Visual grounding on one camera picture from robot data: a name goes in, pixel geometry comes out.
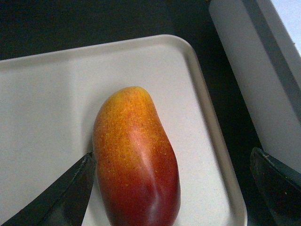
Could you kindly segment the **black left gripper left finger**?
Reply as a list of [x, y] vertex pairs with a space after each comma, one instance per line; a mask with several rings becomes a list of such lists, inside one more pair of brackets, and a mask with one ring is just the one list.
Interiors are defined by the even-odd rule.
[[80, 226], [94, 184], [96, 159], [85, 154], [4, 226]]

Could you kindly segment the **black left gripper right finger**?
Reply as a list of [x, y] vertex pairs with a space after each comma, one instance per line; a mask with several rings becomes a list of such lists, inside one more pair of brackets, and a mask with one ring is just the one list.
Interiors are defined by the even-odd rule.
[[256, 186], [278, 226], [301, 224], [301, 174], [260, 148], [250, 155]]

